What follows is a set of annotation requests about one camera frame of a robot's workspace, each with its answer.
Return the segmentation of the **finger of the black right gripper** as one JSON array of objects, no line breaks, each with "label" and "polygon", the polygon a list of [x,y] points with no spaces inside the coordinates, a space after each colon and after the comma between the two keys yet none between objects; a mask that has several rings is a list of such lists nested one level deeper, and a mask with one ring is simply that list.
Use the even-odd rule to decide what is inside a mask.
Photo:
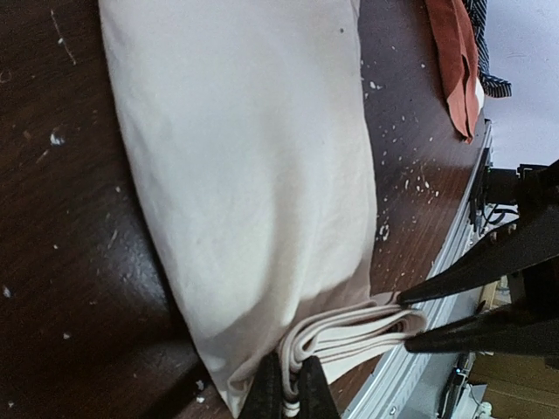
[{"label": "finger of the black right gripper", "polygon": [[494,352],[558,355],[558,309],[526,304],[501,306],[420,333],[404,343],[416,354]]},{"label": "finger of the black right gripper", "polygon": [[491,230],[445,271],[401,292],[411,305],[471,290],[558,256],[558,210],[543,209]]}]

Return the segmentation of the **beige underwear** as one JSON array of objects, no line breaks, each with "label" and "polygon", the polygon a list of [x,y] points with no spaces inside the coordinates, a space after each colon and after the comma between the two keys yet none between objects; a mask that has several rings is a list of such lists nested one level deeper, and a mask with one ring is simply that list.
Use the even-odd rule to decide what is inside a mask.
[{"label": "beige underwear", "polygon": [[231,414],[279,356],[330,385],[424,331],[373,294],[377,199],[357,1],[102,1],[135,188],[173,297]]}]

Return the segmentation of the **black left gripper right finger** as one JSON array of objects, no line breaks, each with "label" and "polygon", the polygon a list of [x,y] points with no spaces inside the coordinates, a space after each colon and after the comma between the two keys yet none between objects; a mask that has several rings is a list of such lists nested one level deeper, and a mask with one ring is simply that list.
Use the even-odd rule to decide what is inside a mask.
[{"label": "black left gripper right finger", "polygon": [[299,374],[300,419],[340,419],[321,361],[304,360]]}]

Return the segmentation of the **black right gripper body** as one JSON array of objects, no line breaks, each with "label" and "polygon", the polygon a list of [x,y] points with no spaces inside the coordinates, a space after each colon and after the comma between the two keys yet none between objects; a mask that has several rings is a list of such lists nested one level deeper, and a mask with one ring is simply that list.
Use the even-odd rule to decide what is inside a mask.
[{"label": "black right gripper body", "polygon": [[490,168],[486,202],[515,206],[518,216],[487,233],[484,266],[490,278],[558,257],[558,163]]}]

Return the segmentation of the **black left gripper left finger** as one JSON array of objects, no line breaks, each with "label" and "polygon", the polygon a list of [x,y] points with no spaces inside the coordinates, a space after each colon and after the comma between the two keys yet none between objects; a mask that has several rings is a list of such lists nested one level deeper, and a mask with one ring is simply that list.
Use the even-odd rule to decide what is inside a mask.
[{"label": "black left gripper left finger", "polygon": [[276,352],[271,352],[259,363],[245,398],[242,419],[280,419],[282,402],[280,359]]}]

